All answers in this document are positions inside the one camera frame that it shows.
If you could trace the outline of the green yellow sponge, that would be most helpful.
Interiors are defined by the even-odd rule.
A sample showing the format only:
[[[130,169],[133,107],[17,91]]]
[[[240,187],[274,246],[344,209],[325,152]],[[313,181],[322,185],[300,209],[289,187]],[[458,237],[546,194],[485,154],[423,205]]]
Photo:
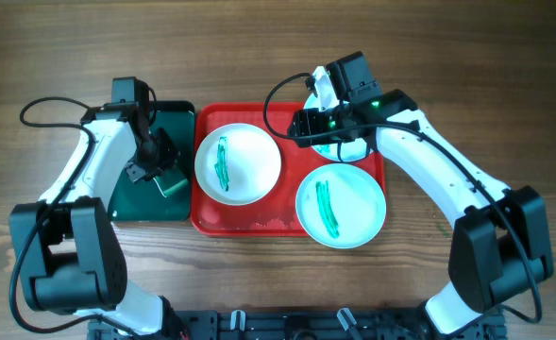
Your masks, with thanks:
[[[189,180],[183,172],[176,167],[167,169],[161,175],[155,176],[154,181],[163,197],[172,196],[189,184]]]

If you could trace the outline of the white plate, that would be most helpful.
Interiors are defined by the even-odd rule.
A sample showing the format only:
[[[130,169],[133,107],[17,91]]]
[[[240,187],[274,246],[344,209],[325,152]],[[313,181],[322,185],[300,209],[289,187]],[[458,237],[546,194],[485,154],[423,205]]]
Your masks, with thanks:
[[[263,129],[244,123],[219,127],[204,137],[194,158],[202,191],[229,206],[252,204],[278,182],[281,154]]]
[[[295,212],[316,242],[350,249],[373,240],[386,220],[386,197],[378,182],[359,167],[323,165],[300,183]]]
[[[313,145],[312,149],[334,162],[357,162],[373,153],[363,139],[356,139],[350,143]]]

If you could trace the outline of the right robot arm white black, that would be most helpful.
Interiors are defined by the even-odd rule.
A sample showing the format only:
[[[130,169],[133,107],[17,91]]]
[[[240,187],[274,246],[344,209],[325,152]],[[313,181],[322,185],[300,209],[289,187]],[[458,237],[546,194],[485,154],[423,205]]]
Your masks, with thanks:
[[[300,147],[364,140],[404,170],[450,223],[449,282],[424,304],[431,326],[458,334],[526,291],[534,314],[510,312],[540,322],[538,285],[554,271],[544,199],[530,186],[513,190],[483,172],[409,96],[382,92],[367,67],[334,62],[302,78],[315,103],[294,114],[287,139]]]

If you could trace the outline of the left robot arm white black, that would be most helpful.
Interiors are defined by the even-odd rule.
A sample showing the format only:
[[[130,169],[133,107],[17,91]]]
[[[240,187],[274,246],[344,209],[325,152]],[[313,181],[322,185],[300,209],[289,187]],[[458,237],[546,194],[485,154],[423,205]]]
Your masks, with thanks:
[[[132,339],[187,339],[170,302],[127,277],[126,259],[107,211],[126,166],[146,174],[172,156],[149,132],[142,100],[87,107],[80,140],[58,179],[8,218],[16,262],[8,305],[23,329],[46,334],[84,322],[106,324]]]

